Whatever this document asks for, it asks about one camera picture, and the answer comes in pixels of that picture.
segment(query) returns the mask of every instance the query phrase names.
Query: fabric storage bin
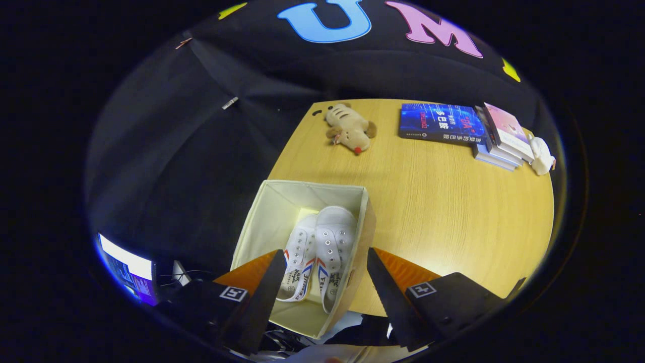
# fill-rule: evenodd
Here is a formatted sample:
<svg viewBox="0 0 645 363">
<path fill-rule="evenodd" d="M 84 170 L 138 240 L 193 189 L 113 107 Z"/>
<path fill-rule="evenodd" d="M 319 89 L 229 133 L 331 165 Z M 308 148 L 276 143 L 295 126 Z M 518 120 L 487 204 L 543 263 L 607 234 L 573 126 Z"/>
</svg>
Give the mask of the fabric storage bin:
<svg viewBox="0 0 645 363">
<path fill-rule="evenodd" d="M 269 321 L 304 336 L 318 339 L 349 308 L 366 274 L 367 252 L 372 244 L 376 217 L 364 187 L 303 181 L 265 180 L 255 196 L 240 234 L 231 270 L 276 249 L 284 249 L 295 224 L 328 205 L 347 208 L 357 220 L 356 241 L 341 278 L 339 295 L 330 314 L 323 310 L 318 277 L 312 273 L 310 292 L 302 302 L 275 300 Z"/>
</svg>

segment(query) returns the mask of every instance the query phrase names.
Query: book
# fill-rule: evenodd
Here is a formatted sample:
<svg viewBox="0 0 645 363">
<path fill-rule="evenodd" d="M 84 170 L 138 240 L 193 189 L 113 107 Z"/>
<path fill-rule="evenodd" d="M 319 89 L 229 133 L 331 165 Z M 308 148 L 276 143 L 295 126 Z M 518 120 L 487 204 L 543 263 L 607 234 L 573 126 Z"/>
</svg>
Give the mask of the book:
<svg viewBox="0 0 645 363">
<path fill-rule="evenodd" d="M 401 105 L 402 138 L 485 145 L 485 134 L 484 125 L 472 107 L 443 103 Z"/>
<path fill-rule="evenodd" d="M 475 156 L 476 160 L 484 161 L 508 171 L 514 171 L 517 167 L 515 164 L 512 164 L 502 158 L 490 154 L 488 150 L 486 150 L 486 146 L 484 145 L 473 144 L 473 155 Z"/>
<path fill-rule="evenodd" d="M 479 106 L 475 106 L 475 111 L 477 112 L 477 116 L 482 121 L 482 124 L 486 129 L 486 135 L 484 137 L 486 138 L 486 150 L 488 151 L 488 153 L 498 158 L 502 158 L 504 161 L 511 163 L 516 167 L 522 166 L 522 164 L 524 164 L 522 158 L 518 158 L 517 156 L 510 154 L 497 146 L 495 135 L 490 127 L 490 122 L 488 121 L 486 111 Z"/>
<path fill-rule="evenodd" d="M 512 155 L 533 162 L 533 151 L 524 130 L 515 116 L 488 103 L 484 103 L 497 146 Z"/>
</svg>

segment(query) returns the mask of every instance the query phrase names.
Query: pink letter m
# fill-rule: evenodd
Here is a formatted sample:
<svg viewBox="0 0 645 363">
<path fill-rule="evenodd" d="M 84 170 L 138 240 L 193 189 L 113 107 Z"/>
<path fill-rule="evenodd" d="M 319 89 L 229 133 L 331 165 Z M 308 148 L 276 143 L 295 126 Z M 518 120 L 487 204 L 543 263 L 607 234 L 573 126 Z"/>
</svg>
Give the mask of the pink letter m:
<svg viewBox="0 0 645 363">
<path fill-rule="evenodd" d="M 407 37 L 409 40 L 419 43 L 434 43 L 434 38 L 429 36 L 425 31 L 425 29 L 428 29 L 434 36 L 439 38 L 439 41 L 443 45 L 449 46 L 452 36 L 455 36 L 457 40 L 455 47 L 457 49 L 473 57 L 483 58 L 468 34 L 451 22 L 441 19 L 439 20 L 439 24 L 437 24 L 434 20 L 410 5 L 395 3 L 394 1 L 386 1 L 385 3 L 397 9 L 408 22 L 410 32 L 407 34 Z"/>
</svg>

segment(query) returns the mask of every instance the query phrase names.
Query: computer monitor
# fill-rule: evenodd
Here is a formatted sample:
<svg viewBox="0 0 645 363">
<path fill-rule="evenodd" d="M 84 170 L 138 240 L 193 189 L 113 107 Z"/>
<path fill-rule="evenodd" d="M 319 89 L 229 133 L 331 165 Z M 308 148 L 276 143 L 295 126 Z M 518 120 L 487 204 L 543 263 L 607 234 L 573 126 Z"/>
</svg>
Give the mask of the computer monitor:
<svg viewBox="0 0 645 363">
<path fill-rule="evenodd" d="M 155 262 L 119 247 L 101 233 L 98 233 L 97 249 L 112 276 L 132 296 L 151 306 L 159 303 Z"/>
</svg>

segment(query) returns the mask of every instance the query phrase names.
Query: table surface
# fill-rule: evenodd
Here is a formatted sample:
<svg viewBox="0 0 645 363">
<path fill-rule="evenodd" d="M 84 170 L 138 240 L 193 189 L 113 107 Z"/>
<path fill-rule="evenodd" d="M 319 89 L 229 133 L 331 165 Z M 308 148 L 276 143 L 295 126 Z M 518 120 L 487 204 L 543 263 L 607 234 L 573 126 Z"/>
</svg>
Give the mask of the table surface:
<svg viewBox="0 0 645 363">
<path fill-rule="evenodd" d="M 553 227 L 548 174 L 537 176 L 526 162 L 510 172 L 475 160 L 468 146 L 400 138 L 401 104 L 420 101 L 341 101 L 377 125 L 370 148 L 355 156 L 331 145 L 324 115 L 340 101 L 314 103 L 269 179 L 365 186 L 377 219 L 374 247 L 442 276 L 461 272 L 499 297 L 532 275 Z M 367 275 L 350 310 L 385 316 Z"/>
</svg>

